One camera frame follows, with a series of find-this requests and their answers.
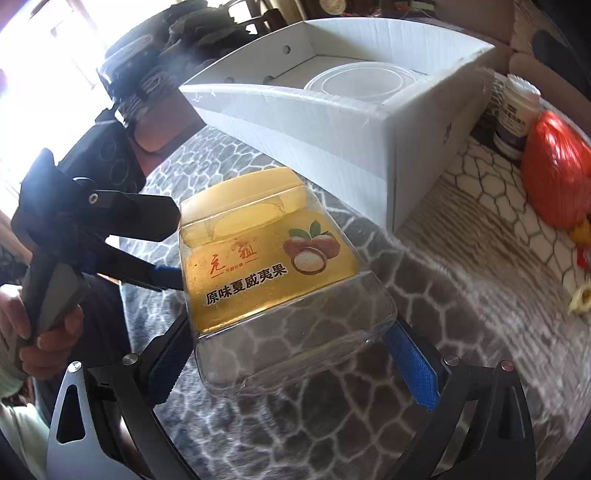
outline jar label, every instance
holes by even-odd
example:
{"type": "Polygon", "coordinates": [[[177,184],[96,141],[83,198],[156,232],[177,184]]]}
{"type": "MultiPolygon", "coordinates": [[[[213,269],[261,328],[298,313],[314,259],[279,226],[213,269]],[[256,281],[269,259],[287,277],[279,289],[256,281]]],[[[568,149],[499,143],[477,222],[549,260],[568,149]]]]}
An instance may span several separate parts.
{"type": "Polygon", "coordinates": [[[358,258],[332,219],[306,209],[195,248],[183,265],[191,316],[202,333],[358,271],[358,258]]]}
{"type": "Polygon", "coordinates": [[[537,114],[532,113],[530,110],[519,108],[519,106],[505,98],[503,107],[499,112],[495,132],[507,145],[524,151],[527,135],[536,116],[537,114]]]}

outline patterned tablecloth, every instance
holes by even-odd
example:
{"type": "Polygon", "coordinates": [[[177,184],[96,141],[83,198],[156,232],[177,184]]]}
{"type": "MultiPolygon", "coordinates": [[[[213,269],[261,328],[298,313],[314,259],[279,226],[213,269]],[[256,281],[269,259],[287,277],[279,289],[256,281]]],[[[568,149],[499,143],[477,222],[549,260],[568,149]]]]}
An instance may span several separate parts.
{"type": "MultiPolygon", "coordinates": [[[[207,127],[150,175],[144,193],[180,202],[277,165],[207,127]]],[[[519,171],[469,138],[396,235],[308,185],[419,333],[474,364],[516,363],[543,478],[591,407],[591,339],[583,319],[566,314],[569,291],[583,280],[574,245],[537,218],[519,171]]],[[[121,244],[156,264],[180,264],[176,235],[160,244],[121,244]]],[[[178,292],[133,286],[123,286],[122,295],[136,352],[166,330],[184,301],[178,292]]],[[[191,358],[156,412],[196,472],[216,480],[379,480],[428,416],[381,344],[298,384],[232,400],[206,392],[191,358]]],[[[461,423],[458,438],[465,430],[461,423]]],[[[443,465],[453,461],[454,447],[443,465]]]]}

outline blue grip pad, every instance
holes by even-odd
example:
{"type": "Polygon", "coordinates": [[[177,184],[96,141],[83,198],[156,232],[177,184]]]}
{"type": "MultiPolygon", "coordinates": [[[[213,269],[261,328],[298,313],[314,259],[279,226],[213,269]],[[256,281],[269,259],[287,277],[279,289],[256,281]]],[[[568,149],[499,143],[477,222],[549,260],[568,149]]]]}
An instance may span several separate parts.
{"type": "Polygon", "coordinates": [[[398,322],[384,333],[384,344],[415,401],[435,410],[439,402],[437,375],[398,322]]]}

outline plastic container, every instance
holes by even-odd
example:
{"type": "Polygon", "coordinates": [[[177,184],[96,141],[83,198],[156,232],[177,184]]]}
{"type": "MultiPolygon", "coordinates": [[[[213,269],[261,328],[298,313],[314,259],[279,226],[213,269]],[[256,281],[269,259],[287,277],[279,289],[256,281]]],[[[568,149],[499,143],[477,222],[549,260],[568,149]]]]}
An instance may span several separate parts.
{"type": "Polygon", "coordinates": [[[214,395],[342,362],[395,320],[388,292],[289,168],[185,200],[179,235],[197,366],[214,395]]]}
{"type": "Polygon", "coordinates": [[[416,80],[413,72],[392,63],[360,61],[326,70],[311,79],[304,89],[382,103],[416,80]]]}
{"type": "Polygon", "coordinates": [[[503,107],[493,141],[507,157],[519,160],[525,150],[531,125],[540,114],[540,91],[527,80],[507,75],[503,107]]]}

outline open box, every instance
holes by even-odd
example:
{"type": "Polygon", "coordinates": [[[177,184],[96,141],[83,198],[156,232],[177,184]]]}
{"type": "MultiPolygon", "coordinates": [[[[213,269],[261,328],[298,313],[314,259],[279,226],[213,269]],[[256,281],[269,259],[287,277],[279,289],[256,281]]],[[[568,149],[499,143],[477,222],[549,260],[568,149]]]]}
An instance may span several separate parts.
{"type": "Polygon", "coordinates": [[[209,125],[397,229],[444,171],[492,90],[493,45],[385,18],[300,22],[234,51],[181,91],[209,125]],[[415,79],[380,102],[304,89],[359,61],[415,79]]]}

